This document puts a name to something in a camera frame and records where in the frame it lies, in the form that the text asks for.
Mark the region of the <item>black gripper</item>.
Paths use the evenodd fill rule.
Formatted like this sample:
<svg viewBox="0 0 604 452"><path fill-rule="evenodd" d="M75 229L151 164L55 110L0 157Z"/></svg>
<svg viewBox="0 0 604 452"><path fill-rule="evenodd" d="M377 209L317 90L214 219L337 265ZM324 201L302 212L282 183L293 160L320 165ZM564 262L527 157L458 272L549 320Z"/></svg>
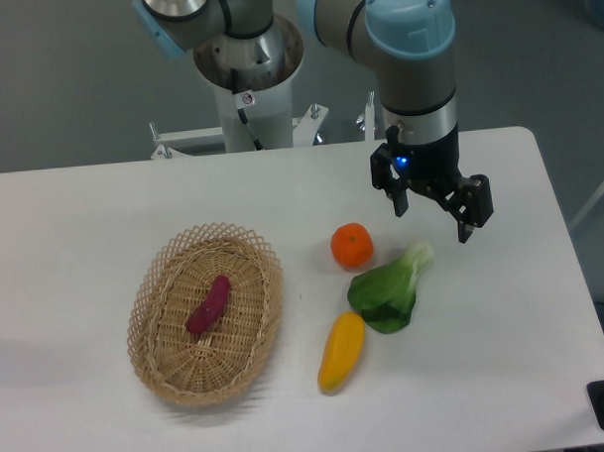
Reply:
<svg viewBox="0 0 604 452"><path fill-rule="evenodd" d="M445 211L456 220L457 239L465 243L494 212L490 178L461 174L457 126L422 145L411 144L410 137L401 142L401 136L405 136L403 129L390 126L385 131L387 141L371 154L372 185L392 201L398 218L409 208L408 189L446 205Z"/></svg>

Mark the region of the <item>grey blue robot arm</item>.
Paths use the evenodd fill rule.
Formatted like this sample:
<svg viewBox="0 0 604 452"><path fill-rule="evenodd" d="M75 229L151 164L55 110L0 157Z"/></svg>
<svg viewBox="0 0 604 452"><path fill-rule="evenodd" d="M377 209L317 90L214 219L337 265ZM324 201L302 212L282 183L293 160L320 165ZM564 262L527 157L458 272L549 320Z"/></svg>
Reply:
<svg viewBox="0 0 604 452"><path fill-rule="evenodd" d="M292 142L290 82L302 30L371 70L385 140L371 156L374 187L397 216L410 193L436 201L465 242L493 211L489 179L461 174L451 0L297 0L298 21L274 0L133 0L144 30L169 57L191 54L215 89L228 152Z"/></svg>

